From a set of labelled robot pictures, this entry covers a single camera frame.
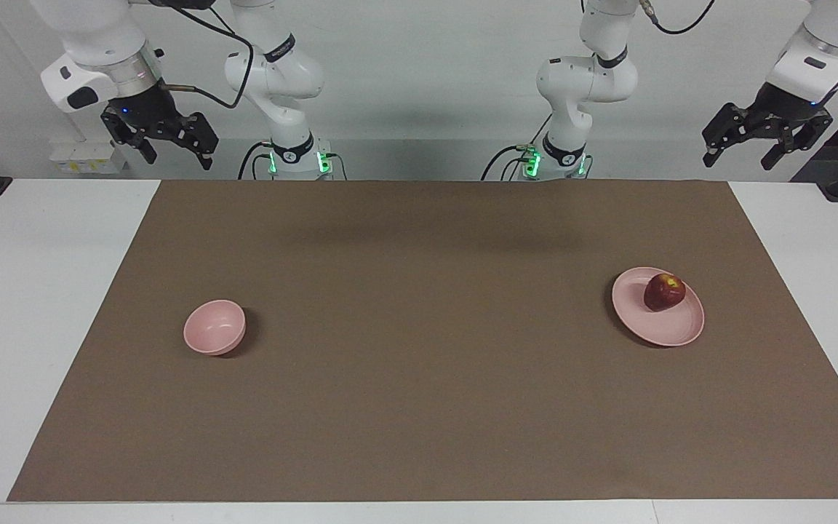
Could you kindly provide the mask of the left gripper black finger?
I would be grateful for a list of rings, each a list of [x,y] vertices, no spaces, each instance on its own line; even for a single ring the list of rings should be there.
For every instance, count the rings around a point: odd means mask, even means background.
[[[744,143],[748,139],[747,117],[749,111],[726,103],[702,130],[702,137],[707,146],[703,156],[706,168],[712,168],[722,153],[729,147]]]
[[[819,120],[808,120],[795,130],[789,122],[773,122],[772,137],[777,143],[761,159],[764,170],[771,170],[783,156],[795,150],[809,150],[819,139]]]

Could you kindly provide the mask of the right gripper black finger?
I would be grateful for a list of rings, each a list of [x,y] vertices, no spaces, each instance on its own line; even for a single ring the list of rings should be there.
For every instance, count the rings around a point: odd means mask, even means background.
[[[212,169],[219,137],[206,116],[201,112],[195,112],[189,116],[179,116],[176,122],[176,145],[190,151],[203,170]]]
[[[135,149],[150,165],[156,162],[156,149],[153,149],[149,139],[142,132],[136,132],[136,130],[131,129],[123,120],[116,120],[114,122],[114,140],[120,143],[120,145],[126,145]]]

